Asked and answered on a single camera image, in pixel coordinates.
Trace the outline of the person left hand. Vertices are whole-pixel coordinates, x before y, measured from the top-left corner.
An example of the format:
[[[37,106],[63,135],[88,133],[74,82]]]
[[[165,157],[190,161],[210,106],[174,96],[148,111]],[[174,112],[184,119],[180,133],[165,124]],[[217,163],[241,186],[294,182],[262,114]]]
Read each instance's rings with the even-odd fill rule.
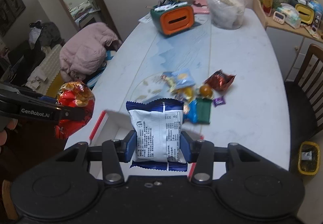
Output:
[[[18,120],[13,118],[5,126],[5,129],[3,129],[3,131],[0,132],[0,147],[1,148],[7,142],[8,135],[11,134],[12,132],[16,132],[17,124],[18,124]]]

